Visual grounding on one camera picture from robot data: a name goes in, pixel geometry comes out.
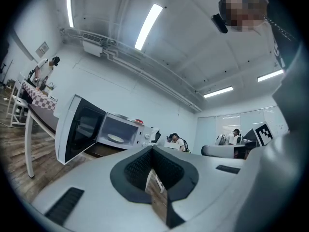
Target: air conditioner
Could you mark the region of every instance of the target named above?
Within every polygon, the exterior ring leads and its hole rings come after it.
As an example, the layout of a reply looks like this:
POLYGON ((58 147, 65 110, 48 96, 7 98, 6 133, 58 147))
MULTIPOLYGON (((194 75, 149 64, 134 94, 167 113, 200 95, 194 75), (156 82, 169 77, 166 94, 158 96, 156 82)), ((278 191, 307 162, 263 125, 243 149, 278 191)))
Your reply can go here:
POLYGON ((98 57, 102 56, 102 46, 90 43, 88 41, 83 41, 83 47, 85 52, 91 53, 98 57))
POLYGON ((83 40, 91 42, 91 43, 96 44, 96 45, 102 45, 102 41, 103 41, 102 38, 90 35, 88 33, 83 33, 83 40))

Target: white table leg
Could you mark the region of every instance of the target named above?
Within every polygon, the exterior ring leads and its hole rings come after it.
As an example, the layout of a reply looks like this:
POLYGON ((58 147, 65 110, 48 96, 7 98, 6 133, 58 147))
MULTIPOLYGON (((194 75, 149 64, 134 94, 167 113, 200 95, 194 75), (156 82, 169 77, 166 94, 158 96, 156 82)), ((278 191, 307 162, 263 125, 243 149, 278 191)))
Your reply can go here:
POLYGON ((153 175, 153 170, 150 170, 150 172, 148 174, 148 177, 147 177, 147 181, 146 181, 146 189, 147 189, 148 183, 149 183, 150 178, 151 178, 152 175, 153 175))
POLYGON ((159 181, 157 175, 155 175, 155 180, 156 180, 156 182, 158 183, 158 185, 159 185, 159 187, 160 187, 160 190, 161 190, 160 193, 163 193, 163 191, 164 191, 164 185, 162 184, 162 182, 159 181))
POLYGON ((26 120, 26 133, 25 133, 25 157, 26 157, 26 166, 28 175, 30 178, 34 176, 32 168, 32 158, 31 158, 31 133, 32 133, 32 124, 33 118, 31 116, 31 111, 28 111, 27 120, 26 120))

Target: chair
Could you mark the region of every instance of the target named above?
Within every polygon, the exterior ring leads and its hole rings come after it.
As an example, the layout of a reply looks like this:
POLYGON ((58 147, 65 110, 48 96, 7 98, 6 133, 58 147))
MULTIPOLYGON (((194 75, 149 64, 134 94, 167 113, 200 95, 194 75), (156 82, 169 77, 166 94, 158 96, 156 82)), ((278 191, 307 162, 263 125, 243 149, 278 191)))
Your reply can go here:
POLYGON ((12 125, 25 125, 26 124, 26 123, 23 123, 23 122, 19 122, 19 120, 17 119, 17 117, 20 118, 21 115, 23 114, 24 108, 28 108, 28 103, 24 99, 19 97, 19 94, 21 92, 22 85, 23 85, 24 81, 25 81, 25 78, 22 76, 21 73, 19 73, 18 78, 15 81, 15 85, 14 85, 14 88, 12 90, 12 94, 11 94, 10 99, 9 99, 8 109, 6 111, 6 117, 8 117, 8 115, 11 115, 10 126, 12 126, 12 125), (14 100, 13 110, 12 110, 12 113, 9 113, 12 99, 14 100), (20 106, 22 108, 19 115, 15 114, 16 106, 20 106))
POLYGON ((156 144, 160 137, 161 137, 161 134, 160 134, 160 132, 158 130, 158 132, 155 134, 155 140, 152 140, 151 143, 155 143, 156 144))

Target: fluorescent light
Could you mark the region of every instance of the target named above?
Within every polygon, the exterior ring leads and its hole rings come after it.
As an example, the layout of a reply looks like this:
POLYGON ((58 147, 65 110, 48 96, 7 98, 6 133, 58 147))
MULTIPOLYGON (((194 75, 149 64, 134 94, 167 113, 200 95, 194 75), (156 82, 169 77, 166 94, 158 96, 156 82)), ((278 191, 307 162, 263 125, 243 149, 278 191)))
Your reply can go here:
POLYGON ((212 93, 209 93, 209 94, 206 94, 204 95, 205 98, 208 98, 210 96, 214 96, 214 95, 219 95, 219 94, 222 94, 222 93, 225 93, 225 92, 228 92, 228 91, 232 91, 233 90, 233 87, 227 87, 227 88, 224 88, 224 89, 220 89, 216 92, 212 92, 212 93))
POLYGON ((149 11, 149 14, 146 17, 146 20, 140 30, 140 34, 139 37, 137 38, 136 44, 135 44, 135 48, 141 51, 141 48, 143 47, 145 40, 152 28, 152 26, 155 23, 155 20, 157 19, 157 17, 159 16, 159 14, 162 11, 162 7, 154 4, 151 8, 151 10, 149 11))
POLYGON ((223 117, 222 119, 226 119, 226 118, 239 118, 239 115, 238 116, 231 116, 231 117, 223 117))
POLYGON ((67 0, 67 10, 68 10, 68 18, 70 27, 74 27, 73 16, 72 16, 72 0, 67 0))
POLYGON ((258 81, 258 82, 261 82, 261 81, 264 81, 264 80, 266 80, 266 79, 269 79, 269 78, 271 78, 271 77, 274 77, 274 76, 280 75, 280 74, 283 74, 283 70, 279 70, 279 71, 270 73, 270 74, 268 74, 268 75, 263 75, 263 76, 261 76, 261 77, 258 77, 258 78, 257 78, 257 81, 258 81))

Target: checkered tablecloth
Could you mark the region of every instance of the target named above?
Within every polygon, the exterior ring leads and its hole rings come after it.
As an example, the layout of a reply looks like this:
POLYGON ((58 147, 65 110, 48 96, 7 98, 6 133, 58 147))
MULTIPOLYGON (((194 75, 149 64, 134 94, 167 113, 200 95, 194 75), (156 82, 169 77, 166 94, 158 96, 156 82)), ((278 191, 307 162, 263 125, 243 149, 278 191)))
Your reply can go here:
POLYGON ((48 98, 41 91, 36 90, 29 83, 24 82, 23 88, 28 93, 28 95, 33 99, 32 102, 33 105, 46 108, 52 111, 55 109, 56 101, 48 98))

